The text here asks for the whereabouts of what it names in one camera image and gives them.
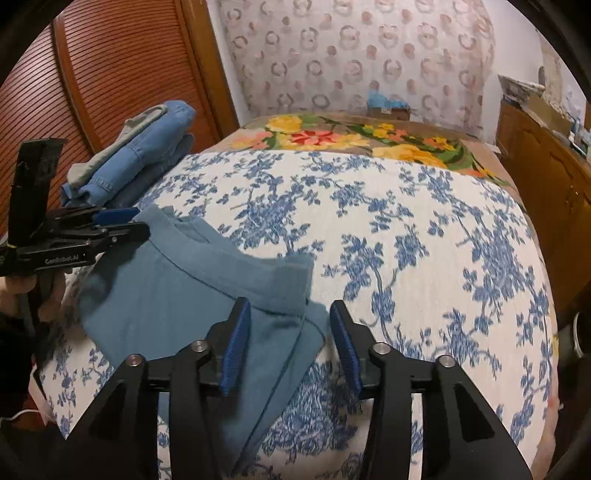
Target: wall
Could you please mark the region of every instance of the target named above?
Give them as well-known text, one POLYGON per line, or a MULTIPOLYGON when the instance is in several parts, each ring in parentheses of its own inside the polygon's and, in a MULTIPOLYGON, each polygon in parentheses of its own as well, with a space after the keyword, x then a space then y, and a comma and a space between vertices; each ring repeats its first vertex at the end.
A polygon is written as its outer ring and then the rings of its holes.
POLYGON ((240 126, 248 123, 252 119, 251 113, 246 106, 246 100, 242 94, 242 88, 238 81, 238 74, 232 62, 232 55, 224 32, 222 19, 220 18, 220 10, 216 0, 207 0, 207 9, 209 10, 209 17, 212 20, 213 32, 216 36, 217 46, 219 47, 220 57, 222 59, 223 69, 226 72, 226 79, 228 81, 228 88, 234 109, 236 110, 236 117, 240 126))
POLYGON ((543 65, 542 50, 535 27, 506 0, 483 0, 495 27, 495 62, 485 83, 482 104, 484 141, 495 142, 501 110, 502 90, 498 74, 526 82, 538 82, 543 65))

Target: wooden cabinet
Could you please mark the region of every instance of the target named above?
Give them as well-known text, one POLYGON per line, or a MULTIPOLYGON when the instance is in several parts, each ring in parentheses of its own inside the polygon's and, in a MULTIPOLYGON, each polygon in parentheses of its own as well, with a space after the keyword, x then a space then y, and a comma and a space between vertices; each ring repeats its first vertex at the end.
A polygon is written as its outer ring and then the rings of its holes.
POLYGON ((591 281, 591 167, 507 103, 497 144, 538 235, 560 312, 591 281))

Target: blue t-shirt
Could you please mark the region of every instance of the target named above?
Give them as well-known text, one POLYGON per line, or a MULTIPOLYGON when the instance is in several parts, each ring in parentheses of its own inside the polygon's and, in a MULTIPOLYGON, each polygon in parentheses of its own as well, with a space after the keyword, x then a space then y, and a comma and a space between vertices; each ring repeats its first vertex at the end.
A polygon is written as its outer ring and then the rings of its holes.
MULTIPOLYGON (((237 297, 251 303, 251 333, 238 384, 210 402, 214 450, 229 473, 256 454, 324 344, 328 314, 308 301, 313 259, 245 255, 203 219, 177 219, 152 205, 136 220, 150 239, 121 245, 97 262, 79 294, 82 326, 118 366, 177 353, 224 321, 237 297)), ((168 394, 160 416, 168 419, 168 394)))

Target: folded clothes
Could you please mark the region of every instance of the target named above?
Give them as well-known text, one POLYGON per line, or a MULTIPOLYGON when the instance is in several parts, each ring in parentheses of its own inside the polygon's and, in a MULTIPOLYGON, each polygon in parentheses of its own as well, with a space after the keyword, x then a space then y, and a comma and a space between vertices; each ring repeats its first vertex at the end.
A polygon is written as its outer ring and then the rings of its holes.
POLYGON ((133 138, 137 137, 146 127, 166 113, 167 107, 164 104, 151 106, 139 115, 127 119, 123 129, 111 145, 98 152, 86 163, 74 163, 68 170, 67 179, 72 189, 79 189, 86 184, 93 174, 109 160, 121 147, 127 145, 133 138))
POLYGON ((164 102, 167 111, 115 152, 92 175, 88 183, 76 188, 61 186, 64 206, 103 206, 113 199, 146 166, 168 161, 195 119, 195 110, 180 100, 164 102))
POLYGON ((173 168, 181 158, 191 151, 194 141, 195 137, 192 134, 185 135, 178 145, 173 146, 170 151, 163 155, 164 161, 144 168, 105 206, 107 208, 125 208, 134 205, 156 180, 173 168))
MULTIPOLYGON (((150 240, 97 262, 78 296, 82 326, 117 366, 131 353, 174 355, 247 297, 252 325, 238 385, 210 402, 214 450, 230 474, 256 455, 324 344, 328 314, 309 302, 313 259, 250 257, 203 219, 177 219, 172 208, 152 205, 136 219, 149 224, 150 240)), ((158 409, 166 421, 167 394, 158 409)))

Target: human hand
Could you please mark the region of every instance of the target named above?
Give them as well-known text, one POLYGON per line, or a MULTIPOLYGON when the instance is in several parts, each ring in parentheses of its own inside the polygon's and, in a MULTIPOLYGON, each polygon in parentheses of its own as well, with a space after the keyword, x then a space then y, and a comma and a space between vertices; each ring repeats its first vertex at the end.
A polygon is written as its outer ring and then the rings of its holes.
MULTIPOLYGON (((37 277, 0 277, 0 312, 9 317, 19 316, 18 295, 31 291, 37 283, 37 277)), ((39 320, 52 322, 59 314, 61 300, 66 292, 66 276, 56 271, 53 278, 53 289, 49 298, 39 307, 39 320)))

